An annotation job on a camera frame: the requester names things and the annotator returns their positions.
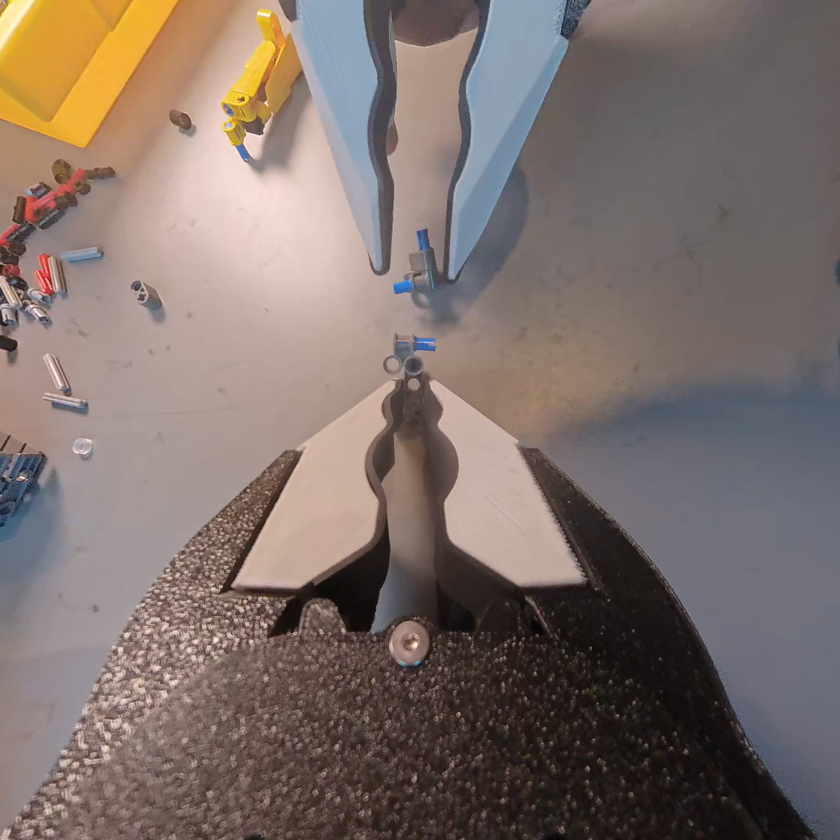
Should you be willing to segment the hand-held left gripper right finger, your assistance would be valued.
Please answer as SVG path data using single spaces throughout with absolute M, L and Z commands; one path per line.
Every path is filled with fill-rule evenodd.
M 439 623 L 576 592 L 587 575 L 519 442 L 440 381 L 425 382 L 425 456 L 435 519 Z

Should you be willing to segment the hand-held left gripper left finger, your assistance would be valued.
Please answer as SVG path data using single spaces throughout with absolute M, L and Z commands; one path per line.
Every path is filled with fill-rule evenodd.
M 347 629 L 371 630 L 389 569 L 383 480 L 394 466 L 403 385 L 390 380 L 299 449 L 232 579 L 243 593 L 325 598 Z

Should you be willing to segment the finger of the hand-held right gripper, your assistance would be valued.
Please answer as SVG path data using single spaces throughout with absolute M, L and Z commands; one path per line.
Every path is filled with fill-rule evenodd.
M 394 182 L 386 136 L 396 107 L 392 3 L 296 1 L 291 33 L 371 268 L 392 259 Z
M 565 1 L 476 2 L 459 84 L 461 142 L 448 189 L 444 275 L 457 280 L 482 236 L 569 46 Z

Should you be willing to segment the grey bent beam assembly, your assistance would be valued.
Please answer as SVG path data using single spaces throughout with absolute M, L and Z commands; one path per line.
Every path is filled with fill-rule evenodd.
M 422 433 L 426 382 L 424 354 L 436 351 L 435 338 L 395 332 L 392 351 L 383 360 L 383 371 L 402 382 L 402 424 L 397 433 L 405 440 L 417 438 Z

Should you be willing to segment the grey desk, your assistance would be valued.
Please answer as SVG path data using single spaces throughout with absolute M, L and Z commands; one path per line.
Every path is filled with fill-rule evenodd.
M 156 575 L 382 383 L 399 331 L 435 336 L 429 370 L 644 548 L 765 762 L 838 837 L 838 2 L 593 2 L 429 309 L 391 284 L 417 228 L 443 249 L 470 35 L 397 47 L 377 277 L 305 80 L 252 165 L 221 130 L 269 6 L 179 3 L 85 150 L 2 123 L 2 219 L 54 159 L 118 174 L 32 237 L 28 280 L 39 252 L 104 257 L 2 354 L 2 431 L 48 456 L 2 529 L 2 827 Z M 47 353 L 87 412 L 42 399 Z

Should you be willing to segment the person's right hand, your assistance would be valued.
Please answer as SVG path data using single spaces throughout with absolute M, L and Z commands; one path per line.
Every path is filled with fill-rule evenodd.
M 478 27 L 474 1 L 393 1 L 392 22 L 397 41 L 434 46 Z

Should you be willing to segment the yellow parts bin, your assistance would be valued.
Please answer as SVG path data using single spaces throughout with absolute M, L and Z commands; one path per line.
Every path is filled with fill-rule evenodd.
M 2 120 L 87 147 L 176 5 L 2 2 Z

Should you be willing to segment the yellow tracked brick bulldozer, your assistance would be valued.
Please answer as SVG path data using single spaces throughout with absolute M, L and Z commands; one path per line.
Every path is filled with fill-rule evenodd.
M 12 435 L 1 433 L 1 527 L 36 487 L 47 456 Z

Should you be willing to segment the pile of small connector pins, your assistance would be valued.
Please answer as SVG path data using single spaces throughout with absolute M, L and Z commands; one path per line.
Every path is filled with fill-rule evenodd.
M 53 299 L 67 294 L 65 265 L 102 256 L 97 246 L 60 255 L 40 253 L 33 272 L 34 282 L 30 284 L 24 278 L 20 260 L 27 253 L 32 235 L 51 228 L 66 216 L 78 204 L 79 196 L 89 194 L 93 182 L 116 175 L 110 166 L 75 168 L 63 159 L 53 162 L 51 173 L 54 185 L 37 182 L 25 194 L 17 196 L 12 224 L 1 235 L 1 323 L 5 330 L 18 326 L 21 313 L 42 325 L 50 325 L 49 307 Z

